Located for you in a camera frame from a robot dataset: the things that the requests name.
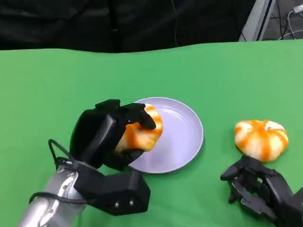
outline orange and white bun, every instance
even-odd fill
[[[121,152],[125,149],[142,149],[150,151],[160,138],[163,132],[161,116],[156,108],[150,104],[145,104],[145,111],[156,123],[153,130],[143,128],[139,123],[128,124],[126,130],[116,146],[116,151]]]
[[[262,162],[274,161],[287,147],[288,137],[282,125],[271,121],[241,121],[235,127],[236,146]]]

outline wire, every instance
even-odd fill
[[[247,39],[245,37],[245,35],[243,34],[243,30],[239,28],[239,23],[238,23],[238,17],[237,17],[237,10],[235,8],[235,5],[233,3],[233,0],[230,0],[231,3],[231,9],[233,11],[234,14],[234,19],[235,19],[235,25],[236,25],[236,29],[238,30],[238,32],[240,33],[240,37],[242,36],[244,38],[244,40],[247,42]]]
[[[293,33],[295,34],[295,33],[297,33],[297,32],[303,32],[303,30],[294,31]],[[284,35],[284,37],[285,37],[285,36],[288,36],[288,35],[292,35],[292,33],[291,33],[291,32],[290,32],[290,33],[287,33],[287,34]]]
[[[241,30],[241,35],[243,36],[244,40],[247,42],[247,40],[246,40],[246,38],[245,38],[245,36],[244,36],[242,30]]]
[[[278,15],[279,15],[279,27],[280,27],[280,35],[283,39],[283,33],[282,33],[282,19],[281,19],[281,10],[279,5],[279,0],[276,0],[276,7],[278,9]]]
[[[55,151],[53,149],[53,144],[59,149],[61,150],[68,158],[71,158],[71,159],[74,159],[70,154],[69,152],[62,146],[60,145],[57,141],[55,140],[48,140],[48,146],[51,150],[51,153],[52,153],[52,156],[53,156],[53,160],[55,162],[55,165],[56,165],[56,170],[58,169],[59,167],[59,163],[58,163],[58,160],[57,160],[57,156],[55,154]],[[47,197],[47,198],[51,198],[51,199],[54,199],[54,200],[58,200],[60,202],[66,202],[66,203],[71,203],[71,204],[87,204],[88,201],[87,200],[81,200],[81,199],[78,199],[78,200],[74,200],[74,199],[68,199],[68,198],[65,198],[65,197],[62,197],[62,196],[59,196],[59,195],[56,195],[54,193],[50,193],[50,192],[36,192],[34,193],[30,198],[29,198],[29,203],[31,203],[37,196],[40,196],[40,197]]]
[[[71,158],[73,159],[73,157],[68,153],[68,151],[62,146],[60,145],[57,141],[55,140],[52,140],[52,139],[49,139],[48,140],[48,146],[49,146],[49,149],[51,150],[51,153],[52,153],[52,156],[53,156],[53,160],[54,160],[54,163],[55,163],[55,166],[56,166],[56,170],[58,169],[59,167],[59,163],[57,161],[57,156],[55,154],[55,151],[53,149],[53,144],[60,150],[62,151],[68,158]]]
[[[47,197],[47,198],[51,198],[51,199],[54,199],[54,200],[58,200],[60,202],[66,202],[66,203],[71,203],[71,204],[88,204],[88,201],[87,200],[81,200],[81,199],[78,199],[78,200],[73,200],[73,199],[67,199],[65,197],[62,197],[62,196],[59,196],[59,195],[56,195],[56,194],[53,194],[53,193],[50,193],[50,192],[36,192],[34,193],[30,198],[29,198],[29,201],[28,203],[30,204],[36,197]]]
[[[174,9],[174,13],[175,13],[175,17],[176,17],[175,33],[174,33],[175,45],[176,45],[176,47],[179,47],[178,42],[177,42],[178,14],[177,14],[177,11],[176,11],[174,0],[171,0],[171,4],[172,4],[172,7]]]
[[[297,39],[297,38],[295,37],[295,35],[294,35],[293,28],[292,28],[292,26],[291,26],[291,24],[290,24],[290,15],[291,15],[292,13],[294,13],[294,11],[290,11],[290,12],[288,13],[288,15],[287,15],[288,26],[289,26],[289,28],[290,28],[290,33],[293,35],[294,39]]]

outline light purple plate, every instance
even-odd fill
[[[163,120],[163,134],[156,146],[129,166],[144,173],[162,174],[189,163],[203,143],[203,127],[196,113],[170,98],[152,97],[137,101],[156,107]]]

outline green tablecloth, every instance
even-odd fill
[[[109,98],[123,104],[166,96],[196,111],[204,130],[200,154],[186,167],[144,175],[151,188],[149,210],[112,217],[94,208],[82,227],[262,227],[228,204],[220,181],[241,157],[235,123],[271,119],[289,136],[276,168],[293,191],[303,186],[302,41],[201,44],[131,54],[68,50],[0,52],[1,226],[16,226],[29,196],[43,190],[54,173],[49,138],[66,148],[84,109]],[[104,168],[105,173],[111,170]]]

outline black curtain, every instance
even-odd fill
[[[255,0],[0,0],[0,49],[138,52],[234,42]]]

